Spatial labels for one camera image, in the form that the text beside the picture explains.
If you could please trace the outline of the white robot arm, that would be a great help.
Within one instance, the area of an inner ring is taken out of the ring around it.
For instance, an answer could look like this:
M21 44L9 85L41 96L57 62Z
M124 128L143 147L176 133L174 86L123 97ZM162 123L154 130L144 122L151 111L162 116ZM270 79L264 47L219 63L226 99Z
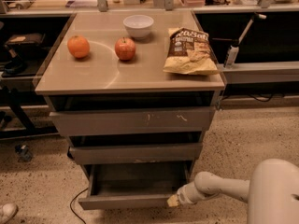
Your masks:
M167 204L196 204L220 194L248 204L248 224L299 224L299 167L288 161L262 161L250 180L200 172L193 182L179 188Z

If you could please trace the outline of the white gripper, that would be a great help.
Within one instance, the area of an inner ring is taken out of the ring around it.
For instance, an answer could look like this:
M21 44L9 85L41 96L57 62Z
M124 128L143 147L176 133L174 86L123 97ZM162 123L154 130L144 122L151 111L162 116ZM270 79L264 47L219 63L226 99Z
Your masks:
M169 207L177 207L179 204L194 204L196 201L196 188L194 184L187 184L178 189L177 194L167 199Z

